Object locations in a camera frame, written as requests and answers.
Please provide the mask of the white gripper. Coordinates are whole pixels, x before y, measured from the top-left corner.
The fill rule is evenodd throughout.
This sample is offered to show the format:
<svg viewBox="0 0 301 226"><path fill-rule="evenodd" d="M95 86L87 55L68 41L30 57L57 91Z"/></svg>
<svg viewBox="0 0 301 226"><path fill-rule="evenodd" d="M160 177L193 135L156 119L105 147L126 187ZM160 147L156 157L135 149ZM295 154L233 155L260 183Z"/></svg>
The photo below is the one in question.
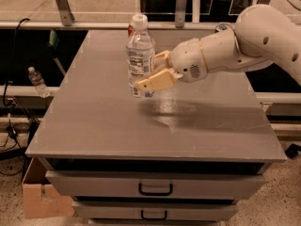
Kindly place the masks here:
<svg viewBox="0 0 301 226"><path fill-rule="evenodd" d="M152 68L161 71L148 78L135 81L136 89L144 92L169 89L179 79L185 83L192 83L204 79L208 74L200 39L184 41L178 44L172 52L165 50L156 54L152 58Z"/></svg>

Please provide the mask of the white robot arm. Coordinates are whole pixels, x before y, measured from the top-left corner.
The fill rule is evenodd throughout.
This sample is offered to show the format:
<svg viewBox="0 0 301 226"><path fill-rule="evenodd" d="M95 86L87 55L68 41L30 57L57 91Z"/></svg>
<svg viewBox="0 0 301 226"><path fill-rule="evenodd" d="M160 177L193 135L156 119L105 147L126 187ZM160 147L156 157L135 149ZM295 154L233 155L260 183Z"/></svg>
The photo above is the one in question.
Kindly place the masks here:
<svg viewBox="0 0 301 226"><path fill-rule="evenodd" d="M234 26L191 39L153 58L153 72L134 82L141 91L192 83L210 73L241 73L277 64L301 84L301 29L268 5L246 8Z"/></svg>

